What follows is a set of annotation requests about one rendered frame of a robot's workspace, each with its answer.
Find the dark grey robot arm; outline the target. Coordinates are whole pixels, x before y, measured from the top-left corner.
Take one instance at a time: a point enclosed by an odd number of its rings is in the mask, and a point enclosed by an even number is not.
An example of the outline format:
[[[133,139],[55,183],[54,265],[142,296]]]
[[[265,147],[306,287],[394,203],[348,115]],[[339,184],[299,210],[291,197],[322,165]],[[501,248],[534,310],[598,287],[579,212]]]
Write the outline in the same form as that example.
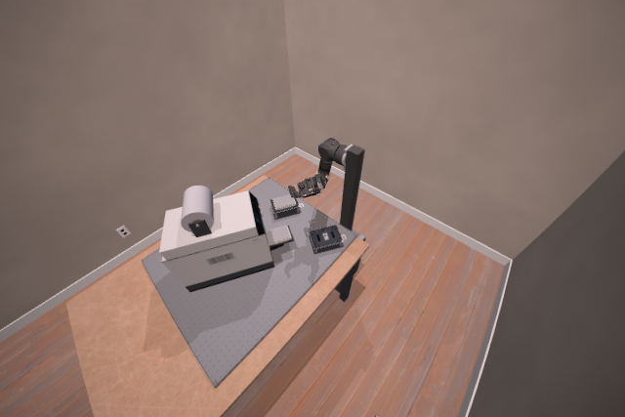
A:
[[[330,177],[329,173],[333,161],[344,166],[344,170],[346,169],[347,150],[352,146],[353,145],[341,145],[337,140],[335,141],[335,139],[333,138],[326,140],[318,146],[318,153],[321,158],[319,162],[319,168],[316,171],[314,177],[316,177],[316,181],[319,187],[319,193],[315,195],[320,196],[321,189],[325,188]]]

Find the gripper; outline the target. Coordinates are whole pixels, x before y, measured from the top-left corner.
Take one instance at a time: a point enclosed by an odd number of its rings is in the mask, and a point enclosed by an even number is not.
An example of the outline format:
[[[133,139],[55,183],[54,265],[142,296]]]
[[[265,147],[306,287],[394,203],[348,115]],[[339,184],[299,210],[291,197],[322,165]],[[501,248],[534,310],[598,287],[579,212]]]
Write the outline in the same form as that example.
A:
[[[297,183],[297,186],[299,189],[298,192],[295,190],[294,187],[291,187],[291,186],[288,187],[291,197],[294,197],[295,195],[296,198],[299,198],[299,197],[305,198],[305,197],[309,197],[309,196],[319,193],[319,187],[316,181],[316,177],[307,178],[304,181]]]

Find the white roll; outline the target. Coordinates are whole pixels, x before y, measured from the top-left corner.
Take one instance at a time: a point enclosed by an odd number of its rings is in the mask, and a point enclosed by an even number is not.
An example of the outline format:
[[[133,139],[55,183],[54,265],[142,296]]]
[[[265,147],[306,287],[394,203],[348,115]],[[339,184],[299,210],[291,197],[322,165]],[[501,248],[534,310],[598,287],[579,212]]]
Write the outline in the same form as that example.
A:
[[[188,224],[205,220],[209,229],[214,225],[213,192],[205,186],[193,186],[184,193],[181,226],[192,232]]]

